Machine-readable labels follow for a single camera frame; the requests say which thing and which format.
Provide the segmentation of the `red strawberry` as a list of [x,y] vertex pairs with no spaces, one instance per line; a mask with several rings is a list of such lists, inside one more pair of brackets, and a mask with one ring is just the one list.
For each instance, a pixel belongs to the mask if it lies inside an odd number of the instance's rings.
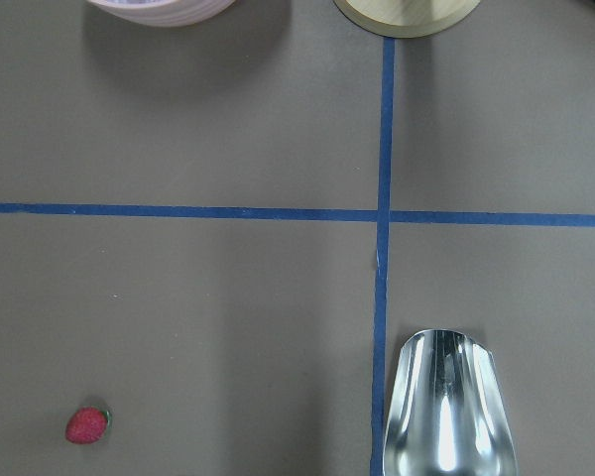
[[72,444],[92,444],[106,434],[110,423],[110,411],[97,407],[80,408],[68,420],[64,437]]

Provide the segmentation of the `silver metal scoop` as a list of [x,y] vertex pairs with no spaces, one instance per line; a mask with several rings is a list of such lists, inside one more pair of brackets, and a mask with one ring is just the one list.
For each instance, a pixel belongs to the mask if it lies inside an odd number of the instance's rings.
[[383,446],[386,475],[517,475],[492,353],[449,329],[402,346]]

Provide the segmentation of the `pink bowl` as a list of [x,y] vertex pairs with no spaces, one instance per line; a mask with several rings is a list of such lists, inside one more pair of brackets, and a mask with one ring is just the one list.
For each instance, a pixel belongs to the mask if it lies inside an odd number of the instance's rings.
[[220,14],[234,0],[105,1],[88,3],[115,17],[144,26],[169,28],[194,25]]

